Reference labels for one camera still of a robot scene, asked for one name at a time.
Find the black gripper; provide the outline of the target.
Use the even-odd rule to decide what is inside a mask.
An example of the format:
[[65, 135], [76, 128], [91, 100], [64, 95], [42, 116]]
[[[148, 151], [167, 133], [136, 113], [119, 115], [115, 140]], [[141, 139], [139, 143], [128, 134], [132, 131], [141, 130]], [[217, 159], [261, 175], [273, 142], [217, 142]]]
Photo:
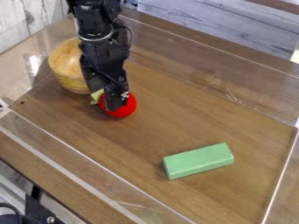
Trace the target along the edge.
[[124, 69], [131, 47], [129, 30], [115, 27], [103, 38], [80, 37], [79, 40], [79, 63], [88, 90], [95, 93], [104, 88], [105, 109], [116, 111], [127, 105], [129, 94]]

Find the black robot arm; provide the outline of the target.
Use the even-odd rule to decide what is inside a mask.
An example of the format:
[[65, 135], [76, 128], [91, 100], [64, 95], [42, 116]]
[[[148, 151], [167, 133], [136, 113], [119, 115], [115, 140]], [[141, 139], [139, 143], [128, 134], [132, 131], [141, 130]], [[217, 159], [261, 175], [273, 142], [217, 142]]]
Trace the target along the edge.
[[91, 93], [103, 90], [107, 111], [127, 105], [124, 69], [129, 56], [129, 28], [117, 18], [120, 0], [67, 0], [77, 26], [79, 64]]

